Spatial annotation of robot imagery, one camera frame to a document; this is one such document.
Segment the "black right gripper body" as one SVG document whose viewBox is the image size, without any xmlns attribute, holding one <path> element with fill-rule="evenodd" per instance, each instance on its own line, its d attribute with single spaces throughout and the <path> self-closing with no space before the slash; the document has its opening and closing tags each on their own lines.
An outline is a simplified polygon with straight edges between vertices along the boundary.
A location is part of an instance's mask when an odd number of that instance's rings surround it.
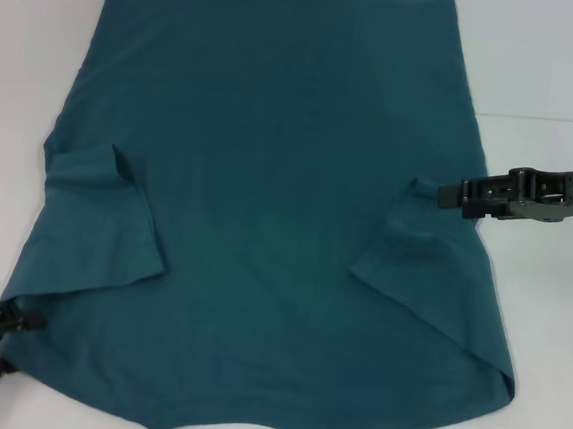
<svg viewBox="0 0 573 429">
<path fill-rule="evenodd" d="M 573 217 L 573 171 L 542 172 L 530 167 L 511 169 L 511 218 L 560 222 Z"/>
</svg>

